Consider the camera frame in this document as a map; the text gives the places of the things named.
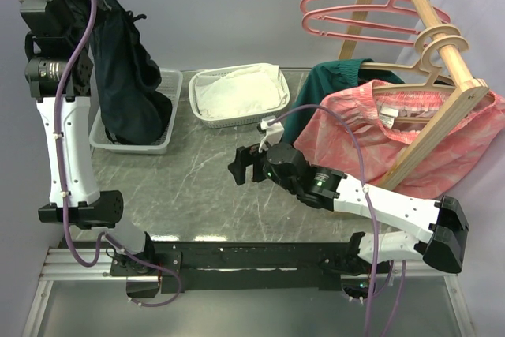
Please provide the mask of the dark navy shorts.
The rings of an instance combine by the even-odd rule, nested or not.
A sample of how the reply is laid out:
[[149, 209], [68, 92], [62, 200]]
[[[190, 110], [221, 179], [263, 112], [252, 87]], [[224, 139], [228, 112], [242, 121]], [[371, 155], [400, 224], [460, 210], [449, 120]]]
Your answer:
[[160, 69], [142, 45], [136, 27], [136, 22], [146, 17], [123, 8], [118, 0], [97, 0], [97, 15], [89, 38], [97, 90], [114, 81], [133, 80], [146, 88], [155, 84]]

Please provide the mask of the pink hanger front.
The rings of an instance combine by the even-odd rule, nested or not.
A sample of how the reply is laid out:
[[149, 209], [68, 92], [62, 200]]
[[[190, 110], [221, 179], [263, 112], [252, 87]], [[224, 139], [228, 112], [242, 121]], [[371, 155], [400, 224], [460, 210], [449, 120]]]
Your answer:
[[302, 20], [301, 20], [302, 28], [307, 33], [312, 35], [331, 37], [336, 39], [342, 39], [345, 41], [349, 40], [354, 42], [380, 43], [402, 47], [408, 47], [413, 45], [413, 41], [407, 39], [392, 39], [379, 36], [363, 36], [351, 32], [343, 33], [343, 32], [332, 32], [332, 31], [314, 29], [309, 25], [310, 21], [325, 21], [332, 24], [342, 24], [347, 27], [373, 29], [382, 32], [393, 32], [409, 36], [417, 36], [420, 34], [418, 30], [413, 28], [405, 28], [394, 26], [391, 24], [381, 24], [366, 20], [358, 20], [352, 17], [350, 18], [341, 17], [343, 13], [349, 13], [349, 14], [389, 13], [403, 16], [418, 17], [419, 14], [413, 7], [406, 8], [397, 5], [398, 2], [411, 3], [412, 0], [385, 0], [385, 3], [383, 4], [375, 4], [372, 2], [370, 4], [352, 4], [343, 6], [332, 6], [322, 9], [313, 9], [313, 10], [308, 9], [309, 3], [314, 1], [319, 0], [301, 0], [300, 3], [300, 10], [302, 12]]

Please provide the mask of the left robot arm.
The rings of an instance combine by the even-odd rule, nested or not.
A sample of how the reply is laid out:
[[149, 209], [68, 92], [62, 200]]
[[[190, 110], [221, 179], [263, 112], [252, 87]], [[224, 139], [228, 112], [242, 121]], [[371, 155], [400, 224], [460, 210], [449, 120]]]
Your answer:
[[97, 229], [123, 268], [148, 275], [157, 265], [150, 236], [123, 215], [117, 190], [99, 189], [88, 141], [96, 95], [107, 135], [148, 145], [167, 127], [172, 104], [158, 92], [161, 73], [145, 50], [137, 15], [118, 0], [20, 0], [28, 26], [25, 77], [42, 119], [50, 160], [43, 223]]

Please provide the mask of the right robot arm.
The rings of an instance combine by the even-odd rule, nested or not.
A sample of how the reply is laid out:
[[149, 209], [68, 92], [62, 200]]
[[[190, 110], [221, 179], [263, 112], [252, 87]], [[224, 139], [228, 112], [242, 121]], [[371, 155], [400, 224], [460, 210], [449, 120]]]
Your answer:
[[372, 262], [419, 260], [437, 271], [462, 272], [469, 223], [459, 201], [443, 196], [426, 200], [364, 185], [339, 170], [310, 164], [289, 144], [279, 143], [262, 151], [258, 144], [237, 148], [228, 170], [237, 185], [271, 180], [303, 204], [331, 212], [358, 215], [394, 227], [375, 238], [355, 234], [346, 265], [360, 273]]

